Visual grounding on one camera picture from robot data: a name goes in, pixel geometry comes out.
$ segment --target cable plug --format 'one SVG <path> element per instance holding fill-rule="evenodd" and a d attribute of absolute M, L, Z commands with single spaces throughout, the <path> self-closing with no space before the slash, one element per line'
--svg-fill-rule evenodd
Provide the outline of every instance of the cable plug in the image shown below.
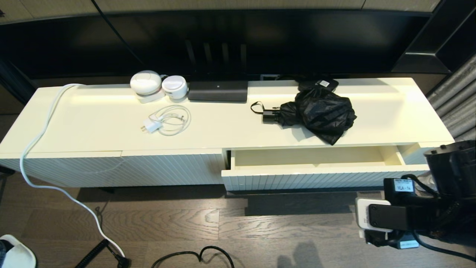
<path fill-rule="evenodd" d="M 118 260 L 118 268 L 129 268 L 130 267 L 130 259 L 124 258 L 121 256 L 117 256 L 116 259 Z"/>
<path fill-rule="evenodd" d="M 140 129 L 143 132 L 147 131 L 149 133 L 152 133 L 162 126 L 162 118 L 163 116 L 157 117 L 155 114 L 151 114 L 149 117 L 147 117 L 146 120 L 144 120 L 144 126 Z"/>

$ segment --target charger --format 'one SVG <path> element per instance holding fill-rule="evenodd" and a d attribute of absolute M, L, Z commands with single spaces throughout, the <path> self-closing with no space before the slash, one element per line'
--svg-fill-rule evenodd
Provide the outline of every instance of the charger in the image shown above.
<path fill-rule="evenodd" d="M 170 113 L 174 110 L 180 110 L 183 113 Z M 182 105 L 170 105 L 150 114 L 143 121 L 144 126 L 141 130 L 149 133 L 157 130 L 164 136 L 174 136 L 188 128 L 191 119 L 190 110 Z"/>

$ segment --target black umbrella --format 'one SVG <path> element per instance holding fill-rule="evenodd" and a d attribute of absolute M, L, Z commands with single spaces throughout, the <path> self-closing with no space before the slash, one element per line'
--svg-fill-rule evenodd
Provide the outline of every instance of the black umbrella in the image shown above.
<path fill-rule="evenodd" d="M 357 118 L 349 98 L 340 97 L 322 84 L 300 84 L 300 92 L 293 102 L 282 104 L 263 114 L 263 123 L 279 123 L 281 126 L 301 124 L 323 141 L 334 145 L 351 128 Z"/>

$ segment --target camera label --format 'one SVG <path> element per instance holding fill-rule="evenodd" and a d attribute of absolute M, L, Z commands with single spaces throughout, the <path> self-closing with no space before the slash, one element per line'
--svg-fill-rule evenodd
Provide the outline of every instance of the camera label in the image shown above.
<path fill-rule="evenodd" d="M 415 240 L 410 240 L 410 241 L 401 241 L 400 242 L 400 248 L 401 249 L 404 249 L 404 248 L 413 248 L 413 247 L 419 247 L 420 244 L 418 244 L 418 242 L 416 242 Z"/>
<path fill-rule="evenodd" d="M 414 192 L 412 180 L 394 179 L 395 192 Z"/>

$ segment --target white cable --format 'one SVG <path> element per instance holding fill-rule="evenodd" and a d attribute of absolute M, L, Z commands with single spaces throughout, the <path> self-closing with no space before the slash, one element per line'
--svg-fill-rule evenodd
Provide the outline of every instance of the white cable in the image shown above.
<path fill-rule="evenodd" d="M 89 211 L 94 219 L 96 220 L 96 224 L 98 225 L 98 230 L 99 230 L 99 233 L 101 233 L 102 237 L 104 237 L 105 239 L 107 239 L 118 251 L 119 253 L 123 256 L 123 257 L 126 257 L 124 255 L 124 252 L 122 251 L 122 249 L 119 247 L 118 244 L 116 244 L 116 242 L 112 241 L 111 238 L 107 237 L 103 232 L 102 232 L 102 229 L 101 229 L 101 225 L 99 224 L 99 220 L 98 220 L 98 217 L 96 216 L 96 214 L 89 208 L 87 207 L 85 204 L 81 203 L 80 201 L 76 200 L 75 198 L 73 198 L 68 192 L 66 192 L 65 190 L 61 189 L 61 188 L 58 188 L 58 187 L 54 187 L 54 186 L 46 186 L 46 185 L 36 185 L 36 184 L 33 184 L 30 179 L 28 178 L 26 172 L 25 172 L 25 167 L 24 167 L 24 162 L 25 162 L 25 157 L 26 155 L 28 154 L 28 152 L 30 152 L 30 150 L 33 148 L 33 146 L 35 146 L 35 144 L 41 139 L 41 137 L 45 134 L 46 132 L 46 129 L 48 128 L 48 124 L 50 123 L 50 120 L 51 120 L 51 116 L 53 115 L 55 109 L 56 109 L 56 105 L 58 104 L 58 101 L 60 100 L 61 96 L 63 95 L 63 93 L 65 93 L 66 90 L 70 89 L 71 87 L 73 86 L 78 86 L 78 85 L 82 85 L 82 84 L 67 84 L 67 85 L 64 85 L 60 91 L 58 91 L 58 94 L 56 94 L 56 97 L 53 101 L 53 103 L 51 104 L 50 106 L 50 109 L 48 110 L 48 115 L 47 115 L 47 118 L 46 118 L 46 122 L 45 122 L 45 125 L 43 126 L 43 129 L 42 131 L 26 146 L 25 150 L 23 150 L 23 153 L 21 153 L 21 156 L 20 156 L 20 171 L 21 171 L 21 174 L 23 175 L 23 178 L 25 179 L 25 181 L 27 182 L 28 185 L 30 185 L 31 187 L 33 188 L 39 188 L 39 189 L 53 189 L 53 190 L 58 190 L 62 193 L 64 193 L 69 199 L 71 199 L 73 202 L 77 203 L 78 205 L 82 206 L 83 208 L 85 208 L 87 211 Z"/>
<path fill-rule="evenodd" d="M 170 113 L 173 110 L 181 110 L 185 112 L 185 115 L 180 115 L 177 113 Z M 180 123 L 171 123 L 170 120 L 179 121 Z M 174 136 L 177 135 L 188 128 L 190 122 L 192 121 L 192 115 L 190 110 L 182 105 L 170 105 L 164 107 L 152 114 L 144 120 L 144 126 L 142 131 L 149 131 L 152 133 L 157 130 L 164 136 Z M 165 125 L 179 126 L 172 129 L 168 129 Z"/>

